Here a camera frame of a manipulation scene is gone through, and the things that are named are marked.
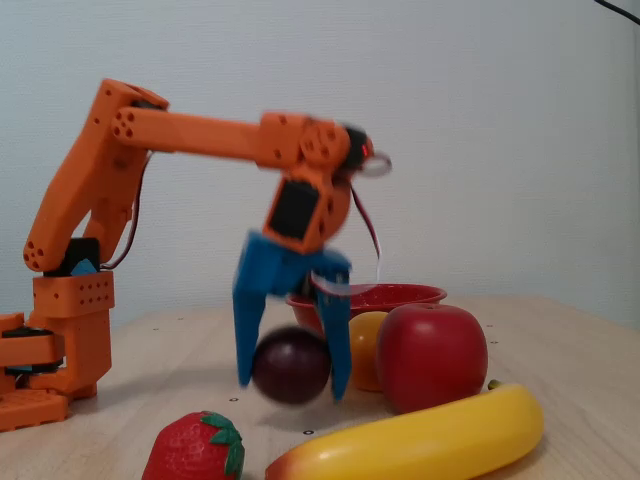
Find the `blue gripper black motor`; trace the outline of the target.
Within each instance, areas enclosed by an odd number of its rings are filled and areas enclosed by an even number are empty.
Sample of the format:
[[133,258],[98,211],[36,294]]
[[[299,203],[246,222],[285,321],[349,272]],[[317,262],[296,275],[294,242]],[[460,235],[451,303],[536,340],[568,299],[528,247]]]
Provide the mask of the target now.
[[247,234],[232,289],[237,371],[242,387],[251,380],[266,296],[296,292],[309,277],[332,362],[332,394],[336,401],[344,397],[352,370],[350,269],[350,261],[336,250],[321,248],[301,254],[258,231]]

